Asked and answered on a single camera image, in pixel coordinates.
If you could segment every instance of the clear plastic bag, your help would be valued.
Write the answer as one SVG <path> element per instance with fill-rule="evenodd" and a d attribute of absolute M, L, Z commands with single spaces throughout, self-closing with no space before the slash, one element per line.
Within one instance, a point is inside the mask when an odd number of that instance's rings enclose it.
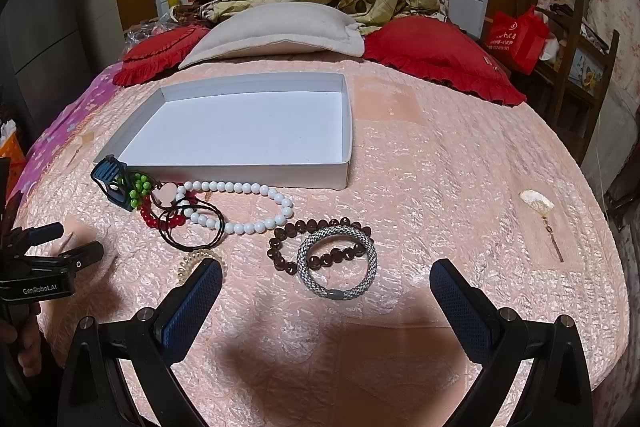
<path fill-rule="evenodd" d="M 172 30 L 180 25 L 171 19 L 168 13 L 165 13 L 156 20 L 142 21 L 140 24 L 136 24 L 127 30 L 124 35 L 124 49 L 120 55 L 120 59 L 131 51 L 133 46 L 139 44 L 145 39 L 148 39 L 152 35 L 158 35 L 165 31 Z"/>

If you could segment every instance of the wooden chair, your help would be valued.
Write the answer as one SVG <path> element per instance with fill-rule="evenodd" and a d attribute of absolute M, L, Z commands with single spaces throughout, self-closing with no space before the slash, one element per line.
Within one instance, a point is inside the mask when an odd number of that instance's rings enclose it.
<path fill-rule="evenodd" d="M 613 32 L 611 46 L 606 54 L 583 37 L 580 30 L 584 0 L 575 0 L 574 12 L 571 16 L 545 9 L 538 10 L 566 33 L 566 46 L 560 67 L 556 71 L 546 62 L 539 60 L 531 75 L 515 74 L 512 76 L 512 82 L 529 98 L 532 80 L 542 81 L 542 90 L 538 90 L 537 97 L 530 97 L 529 103 L 555 131 L 571 156 L 580 165 L 587 152 L 602 102 L 609 88 L 620 35 L 617 31 Z M 558 35 L 559 40 L 562 38 L 564 38 L 563 35 Z M 602 67 L 602 77 L 596 86 L 595 94 L 589 93 L 569 80 L 575 52 L 578 49 Z"/>

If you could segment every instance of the green bead cluster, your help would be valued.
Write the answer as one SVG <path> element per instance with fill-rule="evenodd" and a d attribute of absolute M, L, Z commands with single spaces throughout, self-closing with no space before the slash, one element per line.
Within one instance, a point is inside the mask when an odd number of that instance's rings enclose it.
<path fill-rule="evenodd" d="M 129 198 L 131 198 L 129 204 L 131 205 L 131 208 L 140 206 L 140 204 L 142 203 L 142 198 L 148 195 L 149 191 L 151 190 L 151 182 L 149 182 L 149 178 L 147 176 L 136 172 L 135 179 L 135 188 L 132 188 L 129 192 Z"/>

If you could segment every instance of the refrigerator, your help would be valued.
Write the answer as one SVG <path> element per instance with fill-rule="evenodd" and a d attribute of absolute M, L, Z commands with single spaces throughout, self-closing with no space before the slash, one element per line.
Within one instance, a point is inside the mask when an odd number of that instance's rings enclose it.
<path fill-rule="evenodd" d="M 91 81 L 73 0 L 9 0 L 0 14 L 0 86 L 25 145 Z"/>

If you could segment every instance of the quilted bedspread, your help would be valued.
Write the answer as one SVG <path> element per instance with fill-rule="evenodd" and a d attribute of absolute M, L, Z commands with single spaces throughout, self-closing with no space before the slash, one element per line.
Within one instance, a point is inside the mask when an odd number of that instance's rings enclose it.
<path fill-rule="evenodd" d="M 431 295 L 430 266 L 441 257 L 497 307 L 549 322 L 570 314 L 591 386 L 604 379 L 626 347 L 625 281 L 604 216 L 560 140 L 524 103 L 500 107 L 335 54 L 201 64 L 120 90 L 78 125 L 92 139 L 70 141 L 52 160 L 17 221 L 79 219 L 105 248 L 99 266 L 78 274 L 74 297 L 44 303 L 41 327 L 60 362 L 82 316 L 122 320 L 154 306 L 175 285 L 182 258 L 137 212 L 107 202 L 89 178 L 94 156 L 159 86 L 263 71 L 347 77 L 354 118 L 348 187 L 282 192 L 294 201 L 294 219 L 348 216 L 369 225 L 378 275 L 353 301 L 321 299 L 298 277 L 273 269 L 266 256 L 271 234 L 227 237 L 216 248 L 226 264 L 225 284 L 188 356 L 173 367 L 209 425 L 442 425 L 479 367 L 468 361 Z M 211 141 L 202 146 L 225 146 L 214 131 L 215 115 L 177 124 L 185 132 L 195 124 L 203 129 Z M 179 143 L 169 146 L 179 153 Z M 526 188 L 556 205 L 548 221 L 562 263 L 542 218 L 518 197 Z M 211 201 L 242 222 L 275 210 L 273 201 L 254 195 L 212 194 Z M 188 225 L 174 235 L 202 244 L 210 234 Z M 292 259 L 299 243 L 300 237 L 286 241 L 283 256 Z M 314 276 L 345 289 L 364 272 L 362 258 Z M 506 425 L 529 367 L 522 364 L 495 425 Z M 141 413 L 152 419 L 132 367 L 126 363 L 124 371 Z"/>

